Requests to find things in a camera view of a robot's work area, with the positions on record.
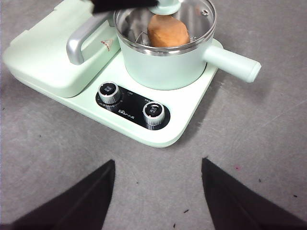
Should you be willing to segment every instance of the appliance base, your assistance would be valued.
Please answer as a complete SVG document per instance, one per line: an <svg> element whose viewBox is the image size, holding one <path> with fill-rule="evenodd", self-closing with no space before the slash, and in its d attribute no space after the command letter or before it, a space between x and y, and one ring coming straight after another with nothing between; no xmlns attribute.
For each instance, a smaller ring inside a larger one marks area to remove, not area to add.
<svg viewBox="0 0 307 230"><path fill-rule="evenodd" d="M215 39L213 44L223 48ZM174 144L184 132L217 70L217 67L207 63L203 74L192 84L177 90L154 90L132 79L125 68L122 53L118 52L80 94L71 98L56 96L19 78L18 73L12 72L12 74L25 85L119 133L148 146L167 147ZM112 81L139 95L164 104L170 111L169 123L162 129L149 130L100 107L96 103L95 96L99 85L106 81Z"/></svg>

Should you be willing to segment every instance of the red speck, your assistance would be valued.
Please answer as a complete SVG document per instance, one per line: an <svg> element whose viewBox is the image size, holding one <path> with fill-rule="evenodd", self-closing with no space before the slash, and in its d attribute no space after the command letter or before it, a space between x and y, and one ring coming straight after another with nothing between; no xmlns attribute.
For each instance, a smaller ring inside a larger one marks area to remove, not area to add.
<svg viewBox="0 0 307 230"><path fill-rule="evenodd" d="M240 167L239 165L236 165L236 166L235 166L235 169L238 170L238 171L240 171L240 170L241 170L241 167Z"/></svg>

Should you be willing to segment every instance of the stainless steel rim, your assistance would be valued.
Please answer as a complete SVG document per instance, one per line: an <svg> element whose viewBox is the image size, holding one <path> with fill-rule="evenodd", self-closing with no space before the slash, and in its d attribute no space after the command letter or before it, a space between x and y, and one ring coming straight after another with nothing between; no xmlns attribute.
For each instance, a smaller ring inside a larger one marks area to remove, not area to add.
<svg viewBox="0 0 307 230"><path fill-rule="evenodd" d="M216 26L216 19L217 19L216 8L210 0L207 0L207 1L212 6L213 12L214 12L214 19L213 19L212 26L203 36L201 36L201 37L197 38L195 41L190 42L188 44L185 44L183 46L151 47L151 46L141 45L139 43L130 41L118 30L118 28L117 28L118 11L114 12L113 22L114 22L114 25L116 27L117 35L122 40L122 42L125 43L128 47L130 47L130 48L132 48L132 49L134 49L134 50L136 50L140 53L151 55L151 56L161 56L161 57L185 54L187 52L190 52L192 50L197 49L200 46L201 43L207 42L208 40L210 40L210 38L214 34L214 30L215 30L215 26Z"/></svg>

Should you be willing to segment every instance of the control panel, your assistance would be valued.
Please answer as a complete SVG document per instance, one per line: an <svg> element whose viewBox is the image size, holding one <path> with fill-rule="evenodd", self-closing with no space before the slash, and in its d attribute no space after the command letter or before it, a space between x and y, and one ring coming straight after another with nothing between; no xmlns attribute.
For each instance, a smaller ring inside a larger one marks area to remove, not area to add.
<svg viewBox="0 0 307 230"><path fill-rule="evenodd" d="M170 112L166 106L114 82L101 84L95 99L100 107L149 130L162 129L170 120Z"/></svg>

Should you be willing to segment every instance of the pot handle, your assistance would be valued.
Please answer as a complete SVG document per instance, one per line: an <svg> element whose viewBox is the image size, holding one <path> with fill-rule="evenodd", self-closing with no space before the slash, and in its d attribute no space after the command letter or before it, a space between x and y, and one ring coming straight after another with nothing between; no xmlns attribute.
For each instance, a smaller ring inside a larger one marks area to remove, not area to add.
<svg viewBox="0 0 307 230"><path fill-rule="evenodd" d="M110 26L114 26L113 21L110 20L113 12L105 12L89 18L83 25L81 25L68 39L66 44L66 51L70 62L74 65L81 65L84 58L81 52L83 42L108 20Z"/></svg>
<svg viewBox="0 0 307 230"><path fill-rule="evenodd" d="M256 79L261 69L261 64L257 61L213 45L206 49L203 58L206 62L248 83Z"/></svg>

